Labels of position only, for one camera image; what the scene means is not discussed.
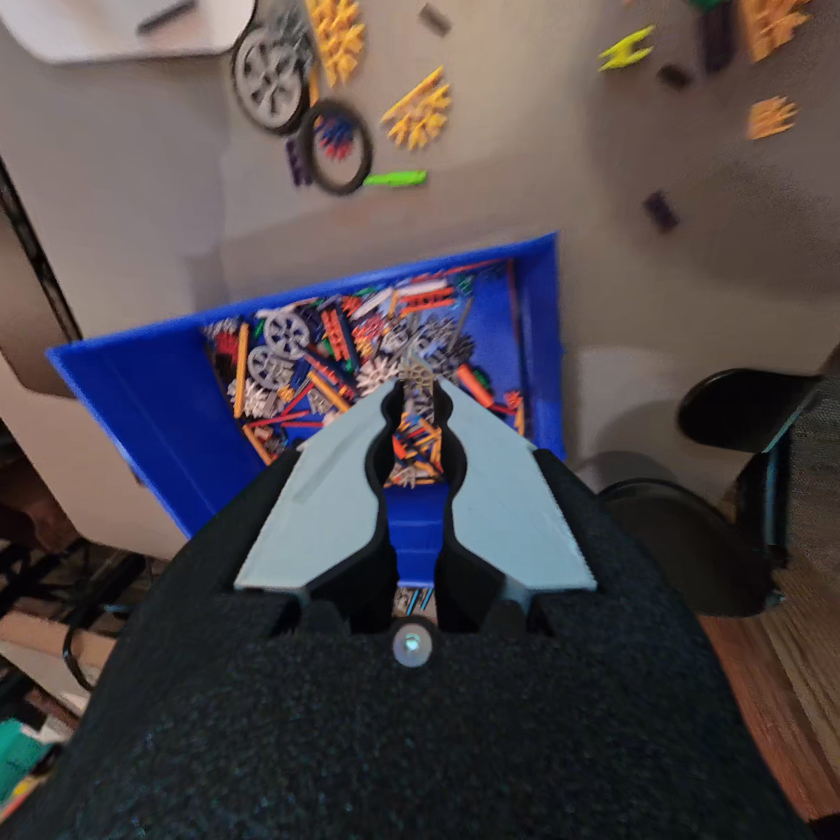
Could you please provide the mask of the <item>black rubber tire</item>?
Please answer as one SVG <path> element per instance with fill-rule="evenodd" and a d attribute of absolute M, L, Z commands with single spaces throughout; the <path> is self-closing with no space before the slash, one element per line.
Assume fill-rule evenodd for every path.
<path fill-rule="evenodd" d="M 341 162 L 329 161 L 317 151 L 316 121 L 331 115 L 353 123 L 353 152 Z M 371 173 L 373 143 L 367 123 L 356 108 L 340 100 L 323 98 L 311 106 L 301 122 L 298 142 L 313 184 L 331 196 L 344 197 L 357 192 Z"/>

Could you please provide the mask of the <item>yellow half-round connector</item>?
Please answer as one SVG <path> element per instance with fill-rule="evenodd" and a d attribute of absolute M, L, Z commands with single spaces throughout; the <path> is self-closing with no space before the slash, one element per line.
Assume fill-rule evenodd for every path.
<path fill-rule="evenodd" d="M 365 24 L 355 1 L 307 1 L 318 57 L 330 88 L 347 84 L 364 53 Z"/>
<path fill-rule="evenodd" d="M 438 66 L 380 118 L 387 137 L 401 148 L 417 151 L 434 142 L 448 123 L 453 98 L 444 66 Z"/>

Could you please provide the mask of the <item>blue plastic bin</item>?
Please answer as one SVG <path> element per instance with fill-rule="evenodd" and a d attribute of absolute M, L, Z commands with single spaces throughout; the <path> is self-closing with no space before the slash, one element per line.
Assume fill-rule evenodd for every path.
<path fill-rule="evenodd" d="M 483 259 L 511 259 L 516 274 L 515 314 L 504 317 L 501 338 L 490 341 L 495 363 L 487 369 L 497 385 L 502 385 L 503 375 L 517 376 L 514 383 L 522 388 L 527 411 L 522 437 L 564 457 L 557 246 L 558 235 L 548 234 L 379 269 L 68 344 L 50 350 L 48 356 L 135 474 L 192 538 L 266 467 L 233 421 L 208 359 L 203 328 L 303 298 Z M 443 541 L 447 492 L 445 474 L 443 482 L 432 486 L 385 487 L 390 538 L 404 584 L 432 584 Z"/>

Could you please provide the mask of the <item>small yellow fan connector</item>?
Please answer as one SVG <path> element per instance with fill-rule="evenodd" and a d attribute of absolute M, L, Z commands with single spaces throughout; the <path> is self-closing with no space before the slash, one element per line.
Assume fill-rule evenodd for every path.
<path fill-rule="evenodd" d="M 755 102 L 749 110 L 746 137 L 764 140 L 791 130 L 795 126 L 797 104 L 787 97 L 774 97 Z"/>

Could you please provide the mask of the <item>teal object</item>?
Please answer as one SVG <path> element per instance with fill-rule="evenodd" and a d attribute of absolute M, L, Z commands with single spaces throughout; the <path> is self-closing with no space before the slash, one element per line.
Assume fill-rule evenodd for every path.
<path fill-rule="evenodd" d="M 1 723 L 1 805 L 22 790 L 26 781 L 45 776 L 57 761 L 64 744 L 43 742 L 23 722 L 8 717 Z"/>

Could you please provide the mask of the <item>black office chair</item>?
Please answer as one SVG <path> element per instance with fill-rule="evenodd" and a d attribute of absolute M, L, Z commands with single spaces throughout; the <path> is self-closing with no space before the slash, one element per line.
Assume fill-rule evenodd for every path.
<path fill-rule="evenodd" d="M 744 618 L 784 597 L 774 573 L 791 561 L 793 426 L 823 377 L 730 369 L 695 385 L 679 405 L 689 440 L 750 455 L 734 486 L 734 520 L 665 479 L 618 481 L 599 493 L 695 613 Z"/>

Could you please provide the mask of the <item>pile of construction toy pieces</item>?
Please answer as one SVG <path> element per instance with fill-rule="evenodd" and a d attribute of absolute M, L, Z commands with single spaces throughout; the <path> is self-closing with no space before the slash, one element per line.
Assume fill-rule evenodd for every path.
<path fill-rule="evenodd" d="M 305 297 L 203 328 L 206 352 L 240 435 L 263 466 L 390 380 L 407 355 L 426 361 L 519 435 L 527 411 L 515 374 L 494 383 L 490 341 L 515 315 L 511 259 L 483 259 L 343 293 Z M 444 481 L 442 433 L 428 402 L 404 400 L 385 487 Z"/>

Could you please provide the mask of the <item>large yellow connector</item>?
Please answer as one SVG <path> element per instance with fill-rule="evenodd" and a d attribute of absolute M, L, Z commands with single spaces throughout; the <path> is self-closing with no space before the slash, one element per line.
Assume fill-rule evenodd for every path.
<path fill-rule="evenodd" d="M 738 1 L 742 30 L 750 60 L 756 64 L 787 44 L 795 30 L 811 16 L 807 1 Z"/>

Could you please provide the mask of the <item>grey wheel with black tire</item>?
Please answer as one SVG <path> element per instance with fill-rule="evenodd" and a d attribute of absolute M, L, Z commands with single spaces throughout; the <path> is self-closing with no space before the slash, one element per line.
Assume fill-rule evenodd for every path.
<path fill-rule="evenodd" d="M 245 32 L 233 57 L 234 94 L 248 119 L 287 137 L 298 130 L 310 106 L 309 86 L 298 54 L 268 27 Z"/>

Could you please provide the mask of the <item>yellow-green clip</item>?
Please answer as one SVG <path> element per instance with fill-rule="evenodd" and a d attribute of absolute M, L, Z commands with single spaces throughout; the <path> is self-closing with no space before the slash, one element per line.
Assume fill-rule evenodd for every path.
<path fill-rule="evenodd" d="M 601 62 L 598 72 L 622 70 L 645 60 L 654 51 L 653 46 L 646 44 L 646 39 L 656 28 L 655 24 L 641 28 L 606 48 L 598 56 Z"/>

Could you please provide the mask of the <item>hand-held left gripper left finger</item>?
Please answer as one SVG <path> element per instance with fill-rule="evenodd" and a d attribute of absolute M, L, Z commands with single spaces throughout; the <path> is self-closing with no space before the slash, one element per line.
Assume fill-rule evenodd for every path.
<path fill-rule="evenodd" d="M 298 454 L 234 588 L 331 603 L 353 631 L 392 622 L 398 582 L 384 494 L 402 421 L 390 380 L 313 435 Z"/>

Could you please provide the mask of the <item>white stand base board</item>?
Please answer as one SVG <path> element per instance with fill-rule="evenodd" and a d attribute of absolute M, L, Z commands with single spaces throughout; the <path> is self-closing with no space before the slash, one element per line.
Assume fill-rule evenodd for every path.
<path fill-rule="evenodd" d="M 2 1 L 2 25 L 53 66 L 218 56 L 245 31 L 255 1 Z"/>

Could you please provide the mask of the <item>small blue connector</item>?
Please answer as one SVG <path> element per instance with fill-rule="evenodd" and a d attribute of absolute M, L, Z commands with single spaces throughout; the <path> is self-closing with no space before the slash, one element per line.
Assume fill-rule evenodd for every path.
<path fill-rule="evenodd" d="M 316 121 L 317 151 L 329 161 L 344 161 L 354 150 L 354 124 L 336 115 Z"/>

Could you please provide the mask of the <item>pale grey fan connector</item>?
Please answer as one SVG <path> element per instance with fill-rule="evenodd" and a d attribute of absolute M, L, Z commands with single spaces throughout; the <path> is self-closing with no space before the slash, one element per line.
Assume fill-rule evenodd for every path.
<path fill-rule="evenodd" d="M 428 402 L 433 399 L 436 376 L 424 359 L 407 355 L 401 359 L 397 371 L 407 402 Z"/>

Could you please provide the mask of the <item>purple link with holes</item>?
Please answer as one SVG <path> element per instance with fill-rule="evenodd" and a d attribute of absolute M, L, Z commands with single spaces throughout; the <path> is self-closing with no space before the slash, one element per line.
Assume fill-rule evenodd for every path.
<path fill-rule="evenodd" d="M 709 2 L 699 11 L 702 64 L 708 76 L 727 69 L 734 57 L 733 1 Z"/>

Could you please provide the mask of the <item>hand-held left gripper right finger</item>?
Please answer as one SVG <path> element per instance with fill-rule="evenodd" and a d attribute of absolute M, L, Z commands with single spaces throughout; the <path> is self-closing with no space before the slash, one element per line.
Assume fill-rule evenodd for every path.
<path fill-rule="evenodd" d="M 449 381 L 434 384 L 448 483 L 434 570 L 442 629 L 478 629 L 498 603 L 527 620 L 540 595 L 597 591 L 541 462 L 520 436 Z"/>

